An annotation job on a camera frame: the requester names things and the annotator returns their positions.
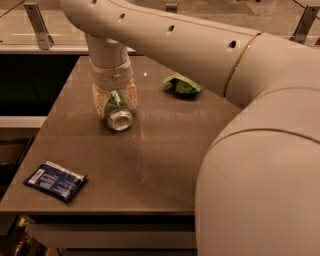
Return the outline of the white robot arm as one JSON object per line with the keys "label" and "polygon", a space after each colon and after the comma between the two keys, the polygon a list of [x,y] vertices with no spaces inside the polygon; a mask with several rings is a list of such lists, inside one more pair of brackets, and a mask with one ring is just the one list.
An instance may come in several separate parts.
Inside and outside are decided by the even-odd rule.
{"label": "white robot arm", "polygon": [[199,256],[320,256],[320,54],[257,30],[136,6],[60,0],[112,39],[237,108],[198,172]]}

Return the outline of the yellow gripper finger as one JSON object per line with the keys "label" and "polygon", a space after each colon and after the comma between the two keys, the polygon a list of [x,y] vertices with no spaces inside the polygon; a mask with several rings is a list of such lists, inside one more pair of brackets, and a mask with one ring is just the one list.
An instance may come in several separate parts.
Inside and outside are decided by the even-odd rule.
{"label": "yellow gripper finger", "polygon": [[95,83],[92,84],[93,101],[100,118],[105,117],[105,107],[109,101],[110,93]]}
{"label": "yellow gripper finger", "polygon": [[138,107],[137,90],[133,80],[119,88],[122,98],[122,107],[129,111],[136,110]]}

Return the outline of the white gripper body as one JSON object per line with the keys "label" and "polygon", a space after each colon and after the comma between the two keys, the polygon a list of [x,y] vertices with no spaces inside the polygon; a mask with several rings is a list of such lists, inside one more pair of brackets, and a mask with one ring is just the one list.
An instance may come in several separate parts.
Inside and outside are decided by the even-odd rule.
{"label": "white gripper body", "polygon": [[131,61],[127,59],[117,67],[102,68],[91,63],[92,82],[104,90],[125,87],[133,79]]}

